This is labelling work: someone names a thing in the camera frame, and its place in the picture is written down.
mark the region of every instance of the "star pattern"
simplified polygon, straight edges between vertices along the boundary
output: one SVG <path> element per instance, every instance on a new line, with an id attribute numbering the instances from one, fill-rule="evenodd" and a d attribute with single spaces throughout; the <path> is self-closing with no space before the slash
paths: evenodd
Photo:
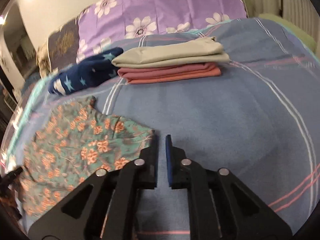
<path id="1" fill-rule="evenodd" d="M 112 53 L 103 54 L 102 56 L 104 57 L 104 60 L 110 60 L 110 61 L 112 61 L 115 57 L 115 55 L 113 55 Z"/>
<path id="2" fill-rule="evenodd" d="M 117 75 L 116 71 L 113 70 L 113 73 L 109 74 L 109 77 L 110 77 L 110 78 L 113 78 L 113 77 L 115 77 L 116 75 Z"/>
<path id="3" fill-rule="evenodd" d="M 68 76 L 66 75 L 66 81 L 64 82 L 67 86 L 68 90 L 71 92 L 71 90 L 74 90 L 74 88 L 71 86 L 71 81 L 68 80 Z"/>
<path id="4" fill-rule="evenodd" d="M 81 79 L 80 79 L 80 83 L 81 83 L 83 86 L 86 85 L 85 80 L 84 80 L 82 77 L 81 77 Z"/>

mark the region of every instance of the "metal screw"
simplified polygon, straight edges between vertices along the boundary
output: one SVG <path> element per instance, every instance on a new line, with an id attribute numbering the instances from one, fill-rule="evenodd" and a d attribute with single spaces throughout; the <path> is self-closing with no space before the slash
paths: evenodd
<path id="1" fill-rule="evenodd" d="M 183 166 L 188 166 L 188 165 L 191 164 L 191 160 L 189 160 L 189 159 L 183 159 L 183 160 L 181 161 L 181 164 L 182 164 Z"/>
<path id="2" fill-rule="evenodd" d="M 226 168 L 222 168 L 219 170 L 219 174 L 222 176 L 227 176 L 229 174 L 229 170 Z"/>
<path id="3" fill-rule="evenodd" d="M 145 163 L 145 161 L 143 159 L 136 159 L 134 161 L 134 164 L 137 166 L 142 166 Z"/>
<path id="4" fill-rule="evenodd" d="M 104 175 L 106 175 L 107 174 L 107 171 L 105 170 L 105 169 L 98 169 L 97 171 L 96 171 L 96 175 L 98 176 L 98 177 L 103 177 Z"/>

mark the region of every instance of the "white stripe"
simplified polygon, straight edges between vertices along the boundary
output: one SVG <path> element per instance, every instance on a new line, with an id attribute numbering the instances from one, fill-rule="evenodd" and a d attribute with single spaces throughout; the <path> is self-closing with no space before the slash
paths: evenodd
<path id="1" fill-rule="evenodd" d="M 315 152 L 314 152 L 314 146 L 313 146 L 313 143 L 312 143 L 312 139 L 311 139 L 311 136 L 308 132 L 308 129 L 303 121 L 303 118 L 301 116 L 301 114 L 298 112 L 298 110 L 295 108 L 295 106 L 292 104 L 292 102 L 285 96 L 285 94 L 274 84 L 274 82 L 272 80 L 270 80 L 269 78 L 266 78 L 264 76 L 262 76 L 258 71 L 253 71 L 251 68 L 249 68 L 248 66 L 246 65 L 243 65 L 243 64 L 240 64 L 242 66 L 242 68 L 244 70 L 249 70 L 251 73 L 253 73 L 254 75 L 256 75 L 258 78 L 260 78 L 263 82 L 265 82 L 272 90 L 272 92 L 277 96 L 277 98 L 279 99 L 279 101 L 284 105 L 284 107 L 288 110 L 288 112 L 290 113 L 290 115 L 295 119 L 297 125 L 298 125 L 298 128 L 300 130 L 300 133 L 305 141 L 305 144 L 307 146 L 307 151 L 308 151 L 308 157 L 309 157 L 309 163 L 310 163 L 310 170 L 311 170 L 311 173 L 314 171 L 314 168 L 313 168 L 313 160 L 312 160 L 312 154 L 311 152 L 313 153 L 313 157 L 315 159 L 315 164 L 316 164 L 316 155 L 315 155 Z M 275 91 L 275 89 L 282 95 L 282 97 L 284 97 L 284 100 L 286 102 L 284 102 L 284 100 L 279 96 L 279 94 Z M 303 131 L 303 128 L 301 127 L 301 124 L 297 118 L 297 116 L 294 114 L 294 112 L 289 108 L 289 106 L 287 105 L 287 103 L 292 107 L 293 111 L 298 115 L 302 125 L 303 125 L 303 128 L 304 130 L 306 131 L 307 134 L 305 134 L 305 132 Z M 311 212 L 312 212 L 312 205 L 313 205 L 313 184 L 311 184 L 311 187 L 310 187 L 310 206 L 309 206 L 309 216 L 311 215 Z"/>
<path id="2" fill-rule="evenodd" d="M 102 114 L 105 114 L 105 110 L 106 110 L 106 108 L 107 108 L 107 103 L 108 103 L 108 101 L 109 101 L 110 95 L 111 95 L 111 93 L 114 91 L 114 89 L 116 88 L 116 85 L 120 82 L 120 80 L 121 80 L 121 79 L 119 79 L 118 82 L 116 82 L 116 83 L 113 85 L 113 87 L 112 87 L 112 89 L 111 89 L 111 91 L 110 91 L 110 93 L 109 93 L 109 95 L 108 95 L 108 97 L 107 97 L 107 99 L 106 99 L 106 102 L 105 102 L 105 104 L 104 104 L 104 106 L 103 106 Z"/>
<path id="3" fill-rule="evenodd" d="M 145 35 L 144 37 L 141 37 L 140 42 L 139 42 L 139 47 L 140 47 L 140 46 L 143 46 L 143 41 L 144 41 L 145 38 L 146 38 L 146 35 Z M 109 104 L 108 104 L 108 108 L 107 108 L 106 114 L 109 114 L 109 111 L 110 111 L 110 108 L 111 108 L 111 105 L 112 105 L 113 97 L 114 97 L 114 95 L 115 95 L 115 93 L 116 93 L 116 90 L 117 90 L 118 87 L 119 87 L 119 84 L 122 82 L 122 80 L 123 80 L 123 78 L 120 78 L 120 80 L 119 80 L 119 82 L 116 84 L 116 87 L 115 87 L 115 89 L 113 90 L 113 92 L 112 92 L 112 91 L 110 92 L 110 94 L 112 93 L 112 95 L 111 95 L 111 98 L 110 98 L 110 100 L 109 100 Z"/>
<path id="4" fill-rule="evenodd" d="M 140 41 L 139 41 L 139 46 L 138 46 L 138 47 L 140 47 L 140 43 L 141 43 L 142 38 L 143 38 L 143 37 L 141 37 L 141 39 L 140 39 Z"/>
<path id="5" fill-rule="evenodd" d="M 281 42 L 278 41 L 278 40 L 276 39 L 276 37 L 274 37 L 274 36 L 269 32 L 269 30 L 266 29 L 266 28 L 263 26 L 263 24 L 260 22 L 260 20 L 259 20 L 259 19 L 255 19 L 255 20 L 256 20 L 256 21 L 258 22 L 258 24 L 266 31 L 266 33 L 268 34 L 268 36 L 270 36 L 270 37 L 280 46 L 280 48 L 282 49 L 282 51 L 283 51 L 284 53 L 286 53 L 286 54 L 289 54 L 288 51 L 284 49 L 284 47 L 282 46 Z M 297 58 L 296 58 L 294 55 L 292 55 L 292 56 L 293 56 L 293 59 L 295 60 L 295 62 L 296 62 L 298 65 L 304 67 L 303 65 L 300 64 L 300 62 L 297 60 Z M 311 149 L 312 149 L 312 155 L 313 155 L 313 157 L 314 157 L 314 169 L 316 169 L 316 167 L 317 167 L 316 153 L 315 153 L 314 145 L 313 145 L 313 142 L 312 142 L 312 138 L 311 138 L 311 136 L 310 136 L 310 134 L 309 134 L 309 131 L 308 131 L 308 129 L 307 129 L 307 127 L 306 127 L 306 125 L 305 125 L 305 123 L 304 123 L 304 121 L 303 121 L 300 113 L 299 113 L 296 109 L 295 109 L 295 112 L 299 115 L 299 117 L 300 117 L 300 119 L 301 119 L 301 122 L 302 122 L 302 124 L 303 124 L 303 127 L 304 127 L 304 129 L 305 129 L 305 131 L 306 131 L 306 133 L 307 133 L 307 135 L 308 135 L 309 143 L 310 143 Z M 317 180 L 317 181 L 316 181 L 316 198 L 315 198 L 315 200 L 314 200 L 314 201 L 315 201 L 315 202 L 314 202 L 314 206 L 316 206 L 316 204 L 317 204 L 318 191 L 319 191 L 319 182 L 318 182 L 318 180 Z M 309 216 L 311 215 L 311 211 L 312 211 L 312 207 L 311 207 L 310 210 L 309 210 Z"/>
<path id="6" fill-rule="evenodd" d="M 109 113 L 109 110 L 110 110 L 111 105 L 112 105 L 113 97 L 114 97 L 114 95 L 115 95 L 115 93 L 116 93 L 116 91 L 117 91 L 117 89 L 118 89 L 118 87 L 119 87 L 120 83 L 122 82 L 122 80 L 123 80 L 123 78 L 120 78 L 120 81 L 119 81 L 119 83 L 118 83 L 118 84 L 117 84 L 117 86 L 116 86 L 116 89 L 115 89 L 115 90 L 113 91 L 113 93 L 112 93 L 112 96 L 111 96 L 111 98 L 110 98 L 110 103 L 109 103 L 109 106 L 108 106 L 108 109 L 107 109 L 106 114 L 110 114 L 110 113 Z"/>
<path id="7" fill-rule="evenodd" d="M 147 36 L 147 35 L 145 35 L 145 36 L 143 37 L 141 47 L 143 47 L 143 42 L 144 42 L 144 39 L 146 38 L 146 36 Z"/>
<path id="8" fill-rule="evenodd" d="M 281 42 L 277 40 L 277 38 L 275 36 L 273 36 L 268 29 L 266 29 L 263 24 L 260 22 L 259 19 L 255 18 L 255 20 L 257 21 L 257 23 L 261 26 L 262 29 L 265 30 L 265 32 L 268 34 L 268 36 L 270 38 L 272 38 L 280 47 L 280 49 L 285 53 L 285 54 L 289 54 L 289 52 L 287 52 L 287 50 L 284 49 L 284 47 L 282 46 Z"/>

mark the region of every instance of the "white flower print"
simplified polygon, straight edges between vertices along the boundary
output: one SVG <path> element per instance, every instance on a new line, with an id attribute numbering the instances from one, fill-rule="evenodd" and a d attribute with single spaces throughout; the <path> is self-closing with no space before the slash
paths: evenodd
<path id="1" fill-rule="evenodd" d="M 217 24 L 219 22 L 222 22 L 222 21 L 226 21 L 226 20 L 229 20 L 229 16 L 226 15 L 226 14 L 223 14 L 222 16 L 220 16 L 220 14 L 218 13 L 214 13 L 213 14 L 213 18 L 206 18 L 205 21 L 207 23 L 210 23 L 207 27 L 210 27 L 212 26 L 213 24 Z"/>
<path id="2" fill-rule="evenodd" d="M 78 20 L 80 20 L 83 15 L 88 14 L 89 12 L 90 12 L 90 7 L 88 7 L 87 9 L 84 9 L 84 10 L 79 14 L 79 19 L 78 19 Z"/>
<path id="3" fill-rule="evenodd" d="M 125 30 L 127 34 L 126 39 L 133 39 L 144 35 L 150 35 L 157 29 L 156 22 L 151 22 L 150 16 L 146 16 L 140 21 L 139 18 L 133 20 L 133 25 L 128 25 Z"/>
<path id="4" fill-rule="evenodd" d="M 78 49 L 78 55 L 76 58 L 76 62 L 79 63 L 80 61 L 84 60 L 85 55 L 84 52 L 88 48 L 88 45 L 85 43 L 85 40 L 81 40 L 79 42 L 79 49 Z"/>
<path id="5" fill-rule="evenodd" d="M 97 14 L 99 19 L 103 14 L 107 15 L 110 12 L 110 8 L 113 8 L 116 5 L 116 0 L 101 0 L 96 3 L 97 7 L 94 10 L 94 14 Z"/>
<path id="6" fill-rule="evenodd" d="M 104 38 L 100 41 L 100 45 L 93 47 L 93 53 L 94 54 L 99 54 L 103 51 L 103 49 L 111 43 L 110 38 Z"/>
<path id="7" fill-rule="evenodd" d="M 177 29 L 172 28 L 172 27 L 168 27 L 168 28 L 166 28 L 166 31 L 167 31 L 167 33 L 185 32 L 187 29 L 189 29 L 189 27 L 190 27 L 190 23 L 186 22 L 184 24 L 179 24 Z"/>

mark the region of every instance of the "folded orange cloth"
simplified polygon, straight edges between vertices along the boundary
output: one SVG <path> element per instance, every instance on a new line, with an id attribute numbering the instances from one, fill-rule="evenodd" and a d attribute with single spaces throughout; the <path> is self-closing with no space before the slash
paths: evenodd
<path id="1" fill-rule="evenodd" d="M 193 63 L 185 65 L 176 65 L 169 67 L 157 67 L 157 68 L 120 68 L 118 70 L 119 76 L 131 79 L 146 79 L 146 78 L 160 78 L 167 77 L 171 74 L 183 74 L 187 71 L 204 70 L 207 71 L 210 66 L 216 66 L 214 62 L 206 63 Z"/>
<path id="2" fill-rule="evenodd" d="M 171 74 L 166 77 L 160 78 L 146 78 L 146 79 L 131 79 L 128 80 L 129 84 L 150 84 L 150 83 L 160 83 L 160 82 L 170 82 L 184 79 L 192 79 L 192 78 L 202 78 L 202 77 L 214 77 L 220 76 L 221 71 L 216 66 L 211 66 L 208 69 L 204 70 L 195 70 L 195 71 L 187 71 L 179 74 Z"/>

